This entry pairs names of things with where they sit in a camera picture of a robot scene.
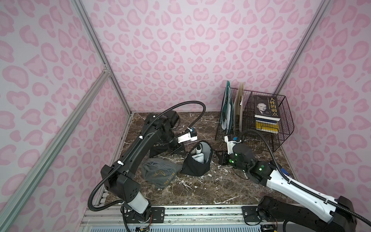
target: black bag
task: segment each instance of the black bag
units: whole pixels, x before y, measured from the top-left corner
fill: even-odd
[[[196,154],[196,148],[199,144],[202,145],[201,152],[204,154],[204,163],[200,163],[192,158],[192,156]],[[210,163],[213,154],[214,150],[210,144],[204,140],[200,141],[191,149],[190,152],[188,152],[180,173],[190,176],[203,176],[210,170]]]
[[[156,188],[164,189],[175,179],[181,166],[163,159],[148,159],[142,164],[143,178],[155,184]]]

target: gray drawstring bag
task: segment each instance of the gray drawstring bag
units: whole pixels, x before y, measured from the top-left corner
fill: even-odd
[[[155,184],[157,188],[164,189],[174,180],[181,168],[181,165],[153,158],[143,162],[142,175],[146,181]]]

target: yellow book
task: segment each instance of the yellow book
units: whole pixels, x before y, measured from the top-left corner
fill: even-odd
[[[259,131],[266,131],[266,132],[275,133],[275,134],[278,134],[278,131],[279,131],[278,123],[274,125],[274,124],[268,124],[268,123],[255,121],[255,128]]]

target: mounting plate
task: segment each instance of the mounting plate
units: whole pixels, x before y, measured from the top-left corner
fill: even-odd
[[[257,216],[256,208],[257,206],[242,206],[242,216],[246,223],[251,224],[252,222],[259,222],[260,218]],[[275,219],[268,220],[268,222],[275,222]]]
[[[165,216],[165,208],[164,207],[152,207],[151,208],[151,214],[153,215],[152,223],[164,223],[164,216]],[[134,217],[134,211],[133,210],[126,213],[126,222],[127,223],[140,223],[140,221],[138,221]]]

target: pink leopard print wall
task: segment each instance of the pink leopard print wall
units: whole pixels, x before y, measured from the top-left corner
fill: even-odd
[[[102,68],[69,0],[0,2],[0,210]]]
[[[282,93],[295,131],[285,150],[300,180],[371,218],[369,1],[336,0]],[[358,231],[371,231],[359,223]]]
[[[226,80],[274,91],[320,1],[83,3],[132,110],[200,100],[217,111]]]
[[[126,119],[114,86],[107,80],[9,232],[77,231]]]

